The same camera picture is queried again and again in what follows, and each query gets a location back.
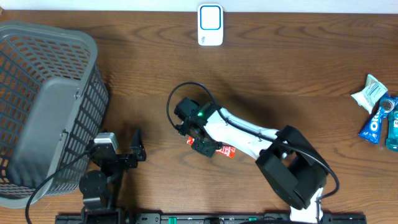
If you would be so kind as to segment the red snack stick packet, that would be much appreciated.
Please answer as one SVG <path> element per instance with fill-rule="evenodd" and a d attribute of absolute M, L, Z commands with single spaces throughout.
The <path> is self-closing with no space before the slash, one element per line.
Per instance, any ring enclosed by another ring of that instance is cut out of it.
<path fill-rule="evenodd" d="M 195 138 L 190 136 L 187 139 L 187 144 L 191 146 L 191 144 L 192 144 L 194 139 Z M 222 154 L 222 155 L 224 155 L 226 157 L 229 157 L 229 158 L 233 159 L 234 155 L 235 155 L 235 152 L 236 152 L 236 148 L 235 147 L 223 144 L 223 147 L 221 149 L 219 149 L 219 150 L 216 150 L 215 154 Z"/>

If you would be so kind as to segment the blue Oreo cookie pack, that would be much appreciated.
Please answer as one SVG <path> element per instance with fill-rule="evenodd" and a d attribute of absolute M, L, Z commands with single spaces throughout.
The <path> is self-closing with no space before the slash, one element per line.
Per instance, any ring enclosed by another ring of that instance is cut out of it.
<path fill-rule="evenodd" d="M 376 113 L 367 121 L 358 134 L 359 137 L 373 144 L 379 144 L 382 121 L 396 108 L 397 97 L 391 97 L 385 93 L 381 97 L 378 106 Z"/>

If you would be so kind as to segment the white teal tissue pack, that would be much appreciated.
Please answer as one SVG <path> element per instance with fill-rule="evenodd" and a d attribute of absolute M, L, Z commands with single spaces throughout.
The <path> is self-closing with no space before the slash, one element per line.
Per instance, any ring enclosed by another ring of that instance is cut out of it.
<path fill-rule="evenodd" d="M 369 114 L 372 113 L 374 106 L 387 93 L 388 89 L 373 75 L 368 74 L 364 88 L 351 95 L 359 106 L 362 106 Z"/>

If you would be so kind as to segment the blue mouthwash bottle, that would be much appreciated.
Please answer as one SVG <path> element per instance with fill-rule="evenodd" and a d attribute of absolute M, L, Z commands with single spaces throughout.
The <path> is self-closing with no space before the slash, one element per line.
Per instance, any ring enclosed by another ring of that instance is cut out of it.
<path fill-rule="evenodd" d="M 397 109 L 389 114 L 388 121 L 389 127 L 386 139 L 386 147 L 397 152 Z"/>

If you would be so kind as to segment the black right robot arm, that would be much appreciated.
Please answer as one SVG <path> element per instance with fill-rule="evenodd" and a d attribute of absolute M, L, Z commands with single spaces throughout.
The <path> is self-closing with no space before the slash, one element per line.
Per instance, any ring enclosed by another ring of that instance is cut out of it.
<path fill-rule="evenodd" d="M 328 165 L 300 131 L 291 126 L 267 129 L 239 119 L 209 102 L 203 106 L 189 98 L 180 101 L 175 115 L 182 136 L 193 150 L 212 157 L 227 146 L 243 151 L 255 163 L 273 191 L 291 207 L 290 219 L 316 223 L 322 220 L 320 196 Z"/>

